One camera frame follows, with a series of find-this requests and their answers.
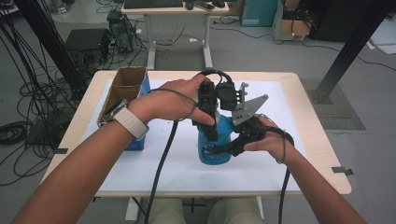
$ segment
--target white watch band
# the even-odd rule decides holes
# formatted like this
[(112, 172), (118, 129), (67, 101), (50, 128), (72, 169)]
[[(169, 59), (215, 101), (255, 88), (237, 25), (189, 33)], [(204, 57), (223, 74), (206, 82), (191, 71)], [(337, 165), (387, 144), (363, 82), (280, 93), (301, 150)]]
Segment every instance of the white watch band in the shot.
[(114, 119), (137, 139), (143, 137), (148, 130), (148, 127), (125, 107), (114, 116)]

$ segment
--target blue bottle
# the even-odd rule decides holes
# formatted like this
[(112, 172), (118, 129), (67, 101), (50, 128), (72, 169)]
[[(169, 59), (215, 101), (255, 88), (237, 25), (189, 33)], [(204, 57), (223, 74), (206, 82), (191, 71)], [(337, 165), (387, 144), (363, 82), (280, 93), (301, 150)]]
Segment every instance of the blue bottle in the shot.
[(230, 153), (221, 153), (213, 155), (209, 153), (209, 149), (215, 146), (225, 146), (231, 142), (231, 133), (233, 132), (232, 121), (216, 112), (216, 123), (218, 132), (218, 141), (209, 142), (202, 131), (201, 125), (198, 125), (198, 155), (202, 163), (208, 165), (223, 164), (231, 159)]

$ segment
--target black metal pole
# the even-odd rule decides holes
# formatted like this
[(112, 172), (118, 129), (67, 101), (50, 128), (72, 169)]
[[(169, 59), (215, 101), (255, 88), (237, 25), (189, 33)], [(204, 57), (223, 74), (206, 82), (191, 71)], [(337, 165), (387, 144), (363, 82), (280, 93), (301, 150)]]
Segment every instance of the black metal pole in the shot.
[(326, 104), (329, 101), (332, 90), (361, 52), (367, 41), (369, 41), (376, 28), (387, 16), (393, 4), (395, 4), (395, 0), (374, 0), (372, 2), (369, 9), (363, 15), (361, 22), (341, 49), (326, 76), (319, 83), (318, 87), (310, 92), (313, 103)]
[(36, 0), (14, 0), (23, 17), (32, 27), (49, 56), (69, 84), (74, 99), (81, 99), (87, 84), (73, 65), (64, 42)]

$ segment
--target keyboard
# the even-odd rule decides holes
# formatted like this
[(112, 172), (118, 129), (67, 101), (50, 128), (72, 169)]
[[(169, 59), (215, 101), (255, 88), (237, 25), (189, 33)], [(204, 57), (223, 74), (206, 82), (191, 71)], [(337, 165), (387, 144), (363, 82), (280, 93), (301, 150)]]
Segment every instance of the keyboard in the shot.
[(183, 0), (125, 0), (124, 8), (183, 7)]

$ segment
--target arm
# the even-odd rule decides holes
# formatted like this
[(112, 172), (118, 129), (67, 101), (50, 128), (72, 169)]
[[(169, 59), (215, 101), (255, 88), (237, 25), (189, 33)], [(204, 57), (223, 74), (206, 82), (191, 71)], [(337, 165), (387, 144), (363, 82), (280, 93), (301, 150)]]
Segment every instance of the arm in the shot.
[[(263, 116), (260, 116), (260, 121), (263, 125), (277, 127)], [(280, 161), (283, 157), (283, 139), (276, 133), (267, 133), (263, 140), (246, 144), (245, 150), (265, 150)], [(319, 223), (366, 223), (289, 141), (286, 143), (286, 150), (284, 163), (290, 169)]]
[[(162, 88), (194, 99), (204, 76), (165, 83)], [(176, 120), (189, 115), (194, 104), (169, 91), (154, 91), (128, 105), (142, 122), (152, 119)], [(190, 116), (209, 125), (214, 120), (195, 109)], [(109, 122), (76, 147), (43, 181), (13, 223), (75, 223), (105, 181), (107, 174), (133, 140), (118, 122)]]

